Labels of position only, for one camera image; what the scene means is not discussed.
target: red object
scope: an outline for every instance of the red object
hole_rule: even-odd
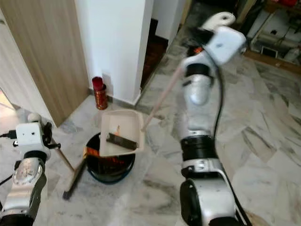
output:
[[[103,83],[101,77],[94,77],[92,79],[94,96],[96,101],[96,107],[100,110],[104,110],[108,107],[108,99],[106,95],[106,85]]]
[[[285,6],[293,7],[296,5],[298,0],[279,0],[279,3]]]

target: baseboard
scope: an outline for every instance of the baseboard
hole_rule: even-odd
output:
[[[90,94],[94,96],[94,91],[92,89],[89,89],[89,91],[90,91]],[[137,102],[138,102],[138,100],[140,98],[140,95],[141,94],[139,94],[132,103],[129,103],[129,102],[125,101],[125,100],[120,100],[120,99],[114,98],[110,94],[107,94],[107,97],[108,97],[108,101],[110,103],[117,104],[117,105],[119,105],[121,107],[124,107],[124,108],[134,109],[135,105],[137,104]]]

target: wooden cabinet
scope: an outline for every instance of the wooden cabinet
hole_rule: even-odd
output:
[[[0,87],[60,125],[88,96],[74,1],[0,0],[0,9]]]

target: dustpan handle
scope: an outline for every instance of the dustpan handle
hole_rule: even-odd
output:
[[[161,94],[160,98],[158,99],[158,101],[156,102],[154,108],[152,109],[150,115],[147,117],[147,119],[145,120],[144,126],[141,129],[142,132],[145,131],[146,127],[148,126],[148,124],[150,123],[151,119],[154,117],[155,113],[158,111],[159,107],[161,106],[162,102],[165,100],[166,96],[168,95],[168,93],[170,92],[170,90],[174,87],[175,83],[177,82],[178,78],[182,75],[183,70],[181,68],[181,64],[177,67],[177,69],[175,70],[167,88],[163,91],[163,93]]]

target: dustpan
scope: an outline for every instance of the dustpan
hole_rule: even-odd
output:
[[[99,155],[110,157],[143,151],[145,133],[142,128],[143,115],[140,112],[130,109],[104,112],[102,115]],[[107,142],[109,133],[136,142],[137,148],[131,150]]]

